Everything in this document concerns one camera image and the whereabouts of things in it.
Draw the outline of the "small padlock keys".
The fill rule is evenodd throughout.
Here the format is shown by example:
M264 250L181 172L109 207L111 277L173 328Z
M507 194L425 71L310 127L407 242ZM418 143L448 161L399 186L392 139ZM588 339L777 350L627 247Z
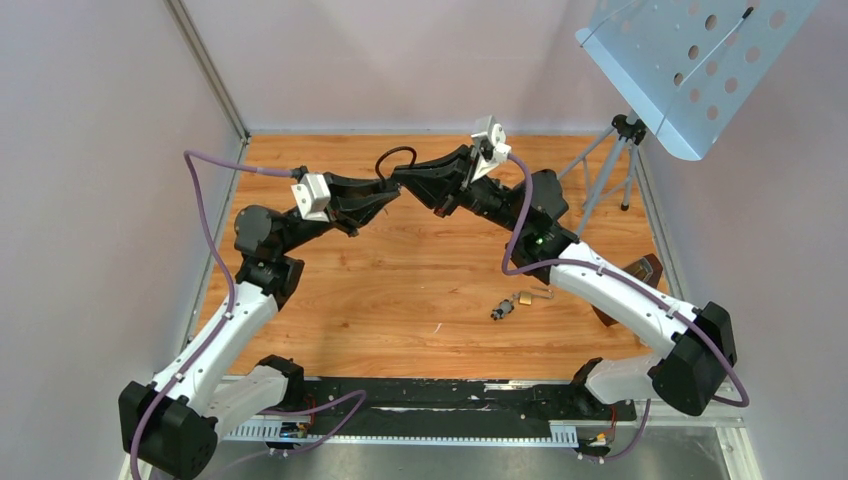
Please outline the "small padlock keys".
M513 313L514 310L514 301L512 299L504 299L495 308L492 309L490 318L494 321L499 321Z

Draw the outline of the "small brass padlock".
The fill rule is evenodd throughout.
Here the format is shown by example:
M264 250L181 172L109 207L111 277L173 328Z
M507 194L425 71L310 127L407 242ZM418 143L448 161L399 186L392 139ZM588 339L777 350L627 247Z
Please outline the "small brass padlock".
M522 290L517 293L517 301L520 305L530 306L535 300L551 300L554 298L554 293L551 289L532 286L529 290Z

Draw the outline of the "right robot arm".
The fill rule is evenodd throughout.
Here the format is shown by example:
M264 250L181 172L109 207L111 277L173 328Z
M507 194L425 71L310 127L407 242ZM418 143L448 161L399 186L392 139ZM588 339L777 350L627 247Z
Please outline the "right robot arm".
M641 357L584 364L570 392L575 411L592 418L620 401L653 399L689 416L702 415L711 402L748 407L750 395L734 370L729 312L715 302L698 307L663 293L603 258L560 223L567 203L556 173L533 172L514 154L507 158L524 175L512 187L478 173L484 158L469 146L397 166L391 178L439 217L462 207L509 230L504 274L532 276L580 297L651 349Z

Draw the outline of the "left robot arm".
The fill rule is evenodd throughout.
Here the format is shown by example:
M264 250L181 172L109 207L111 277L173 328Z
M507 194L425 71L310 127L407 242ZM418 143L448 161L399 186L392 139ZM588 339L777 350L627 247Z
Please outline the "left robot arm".
M242 262L228 273L228 294L196 338L147 384L129 383L118 400L123 446L133 478L140 465L179 479L206 468L223 437L263 410L298 411L306 400L304 370L269 355L237 382L222 387L230 366L258 330L295 293L305 263L292 250L338 230L355 237L400 195L394 180L298 173L294 207L242 209L234 247Z

